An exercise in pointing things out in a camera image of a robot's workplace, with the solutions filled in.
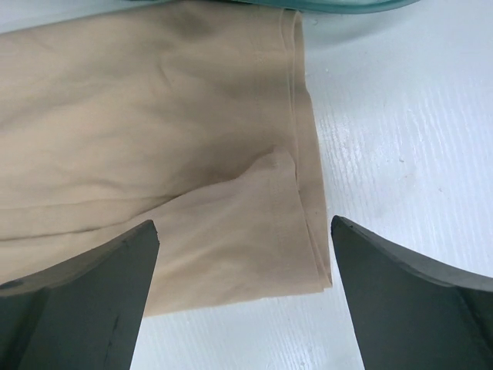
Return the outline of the teal plastic laundry basket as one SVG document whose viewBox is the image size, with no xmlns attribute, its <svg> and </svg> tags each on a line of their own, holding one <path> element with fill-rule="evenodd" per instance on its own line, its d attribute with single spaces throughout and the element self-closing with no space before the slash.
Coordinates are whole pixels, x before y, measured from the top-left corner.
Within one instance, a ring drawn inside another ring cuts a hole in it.
<svg viewBox="0 0 493 370">
<path fill-rule="evenodd" d="M 402 8 L 418 0 L 238 0 L 251 5 L 327 14 L 371 14 Z"/>
</svg>

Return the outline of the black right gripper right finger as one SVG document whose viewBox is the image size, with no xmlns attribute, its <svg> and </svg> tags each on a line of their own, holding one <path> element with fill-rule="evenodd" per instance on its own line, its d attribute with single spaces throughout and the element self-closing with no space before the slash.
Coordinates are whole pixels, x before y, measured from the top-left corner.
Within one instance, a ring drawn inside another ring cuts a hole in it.
<svg viewBox="0 0 493 370">
<path fill-rule="evenodd" d="M 345 217 L 330 233 L 366 369 L 490 369 L 492 279 Z"/>
</svg>

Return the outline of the beige t shirt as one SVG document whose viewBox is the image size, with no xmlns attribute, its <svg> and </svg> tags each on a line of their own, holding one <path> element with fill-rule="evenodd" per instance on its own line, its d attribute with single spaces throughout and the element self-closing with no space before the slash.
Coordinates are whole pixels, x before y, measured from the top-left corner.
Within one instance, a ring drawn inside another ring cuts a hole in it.
<svg viewBox="0 0 493 370">
<path fill-rule="evenodd" d="M 299 12 L 184 1 L 2 34 L 2 281 L 144 220 L 148 315 L 332 285 Z"/>
</svg>

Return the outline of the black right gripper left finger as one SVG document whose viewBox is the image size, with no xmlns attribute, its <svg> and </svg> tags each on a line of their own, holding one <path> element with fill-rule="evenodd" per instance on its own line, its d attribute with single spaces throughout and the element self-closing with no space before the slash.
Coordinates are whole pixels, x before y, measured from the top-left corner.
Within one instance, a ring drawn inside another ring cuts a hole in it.
<svg viewBox="0 0 493 370">
<path fill-rule="evenodd" d="M 158 234 L 147 220 L 115 239 L 1 286 L 3 369 L 128 369 Z"/>
</svg>

